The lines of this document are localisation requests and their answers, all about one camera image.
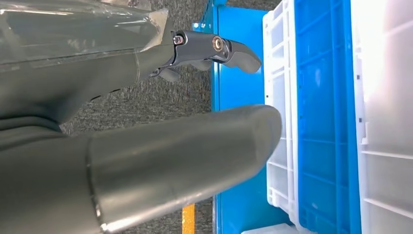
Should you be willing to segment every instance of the blue metal shelf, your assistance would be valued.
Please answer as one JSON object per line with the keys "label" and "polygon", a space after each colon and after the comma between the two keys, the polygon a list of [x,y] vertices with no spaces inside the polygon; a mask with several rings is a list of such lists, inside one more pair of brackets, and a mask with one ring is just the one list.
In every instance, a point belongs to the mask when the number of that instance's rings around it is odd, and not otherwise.
{"label": "blue metal shelf", "polygon": [[[242,42],[263,59],[262,19],[267,12],[227,7],[224,4],[225,1],[209,1],[202,21],[194,30]],[[238,68],[214,64],[211,69],[212,110],[249,104],[264,104],[262,69],[255,74],[246,74]],[[240,234],[247,230],[289,223],[288,215],[269,205],[266,196],[265,168],[249,181],[217,195],[214,198],[216,233]]]}

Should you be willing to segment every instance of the white plastic crate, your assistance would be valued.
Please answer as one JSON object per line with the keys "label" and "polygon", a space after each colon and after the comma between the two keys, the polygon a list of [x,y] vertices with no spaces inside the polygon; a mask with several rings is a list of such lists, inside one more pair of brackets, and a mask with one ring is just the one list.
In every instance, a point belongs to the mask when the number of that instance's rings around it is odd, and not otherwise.
{"label": "white plastic crate", "polygon": [[413,1],[351,8],[362,232],[412,233]]}
{"label": "white plastic crate", "polygon": [[294,0],[283,0],[263,18],[265,103],[279,110],[282,135],[267,162],[268,202],[298,222],[297,68]]}
{"label": "white plastic crate", "polygon": [[278,224],[265,228],[258,228],[250,231],[242,232],[241,234],[299,234],[297,229],[288,224]]}

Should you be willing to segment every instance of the gray carpet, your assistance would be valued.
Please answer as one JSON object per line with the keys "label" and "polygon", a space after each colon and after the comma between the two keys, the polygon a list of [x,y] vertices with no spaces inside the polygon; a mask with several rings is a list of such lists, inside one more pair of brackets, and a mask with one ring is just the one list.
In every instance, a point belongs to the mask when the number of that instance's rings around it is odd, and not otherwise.
{"label": "gray carpet", "polygon": [[[207,0],[150,0],[152,9],[168,8],[177,29],[191,29],[200,19]],[[228,5],[274,9],[279,0],[229,0]],[[209,72],[181,68],[181,80],[168,83],[161,78],[134,86],[87,103],[62,130],[70,135],[125,128],[165,119],[210,111]],[[196,204],[196,233],[212,233],[212,199]],[[168,214],[123,232],[123,234],[181,233],[181,211]]]}

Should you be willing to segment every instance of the robotic hand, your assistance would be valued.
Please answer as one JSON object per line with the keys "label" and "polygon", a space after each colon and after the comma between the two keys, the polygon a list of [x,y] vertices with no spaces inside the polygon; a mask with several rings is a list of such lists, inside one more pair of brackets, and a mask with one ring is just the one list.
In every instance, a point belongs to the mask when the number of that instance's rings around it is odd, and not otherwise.
{"label": "robotic hand", "polygon": [[245,45],[174,31],[165,16],[86,0],[0,2],[1,233],[115,233],[263,167],[281,136],[279,112],[264,105],[61,132],[84,102],[157,75],[175,80],[182,64],[261,66]]}

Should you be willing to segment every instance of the finger joint screw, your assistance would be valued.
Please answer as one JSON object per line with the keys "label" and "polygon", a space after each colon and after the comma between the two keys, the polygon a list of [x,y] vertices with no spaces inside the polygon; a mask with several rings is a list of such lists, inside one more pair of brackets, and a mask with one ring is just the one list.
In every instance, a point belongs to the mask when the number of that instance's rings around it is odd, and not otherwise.
{"label": "finger joint screw", "polygon": [[222,41],[222,38],[219,36],[215,36],[212,39],[212,47],[214,47],[214,50],[216,50],[217,52],[221,52],[224,47],[224,42]]}
{"label": "finger joint screw", "polygon": [[173,44],[174,45],[182,45],[184,44],[184,37],[177,35],[173,37]]}

